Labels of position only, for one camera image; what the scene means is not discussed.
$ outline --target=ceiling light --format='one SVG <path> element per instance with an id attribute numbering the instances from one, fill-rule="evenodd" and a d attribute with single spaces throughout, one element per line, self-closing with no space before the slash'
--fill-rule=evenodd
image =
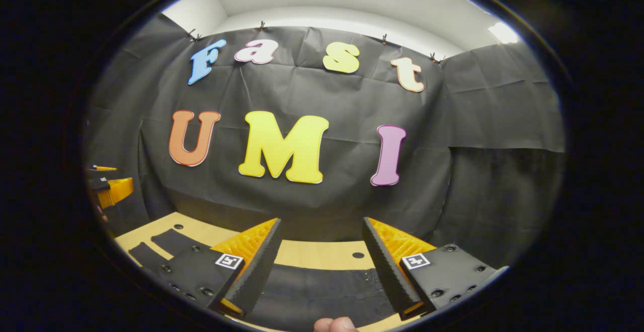
<path id="1" fill-rule="evenodd" d="M 488 30 L 493 36 L 501 41 L 501 43 L 517 43 L 517 41 L 519 41 L 517 33 L 504 23 L 496 23 L 493 27 L 488 28 Z"/>

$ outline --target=finger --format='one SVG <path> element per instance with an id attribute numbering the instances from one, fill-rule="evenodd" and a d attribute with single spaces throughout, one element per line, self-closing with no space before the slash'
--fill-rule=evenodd
<path id="1" fill-rule="evenodd" d="M 332 322 L 331 318 L 320 318 L 313 325 L 313 332 L 329 332 Z"/>
<path id="2" fill-rule="evenodd" d="M 357 332 L 354 323 L 351 322 L 349 317 L 340 317 L 336 318 L 333 323 L 331 323 L 330 332 Z"/>

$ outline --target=letter i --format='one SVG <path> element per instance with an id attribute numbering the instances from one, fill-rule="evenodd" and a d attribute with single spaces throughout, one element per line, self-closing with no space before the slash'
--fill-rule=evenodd
<path id="1" fill-rule="evenodd" d="M 400 154 L 400 144 L 407 136 L 405 130 L 400 127 L 384 124 L 377 130 L 382 143 L 380 144 L 380 160 L 378 161 L 378 170 L 371 178 L 371 185 L 390 186 L 395 185 L 400 180 L 396 173 L 398 167 L 398 155 Z"/>

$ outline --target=wooden table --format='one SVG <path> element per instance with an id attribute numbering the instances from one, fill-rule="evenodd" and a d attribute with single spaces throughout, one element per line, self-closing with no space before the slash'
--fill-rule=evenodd
<path id="1" fill-rule="evenodd" d="M 183 228 L 175 229 L 175 224 L 181 224 Z M 238 234 L 237 231 L 207 224 L 206 222 L 192 219 L 191 217 L 175 212 L 119 236 L 116 238 L 116 241 L 120 247 L 126 251 L 126 253 L 127 250 L 130 250 L 139 245 L 139 243 L 144 242 L 148 247 L 159 253 L 161 256 L 166 259 L 170 259 L 172 256 L 168 254 L 168 252 L 161 249 L 150 240 L 152 236 L 159 235 L 168 229 L 174 229 L 175 231 L 206 245 L 216 245 L 217 243 Z M 352 254 L 356 252 L 364 254 L 364 258 L 357 259 L 353 257 Z M 140 266 L 134 258 L 132 258 L 132 261 Z M 367 251 L 366 245 L 364 245 L 363 241 L 302 242 L 283 240 L 280 246 L 280 251 L 278 251 L 278 256 L 275 259 L 275 263 L 286 266 L 321 270 L 367 270 L 374 268 L 373 261 L 371 260 L 369 252 Z M 239 323 L 253 326 L 260 330 L 277 331 L 276 329 L 270 329 L 237 320 L 230 316 L 228 316 L 228 318 Z M 376 323 L 358 326 L 357 329 L 360 330 L 360 332 L 380 332 L 381 330 L 387 330 L 404 323 L 412 322 L 417 318 L 419 317 L 410 318 L 403 322 L 398 317 L 398 314 L 393 314 Z"/>

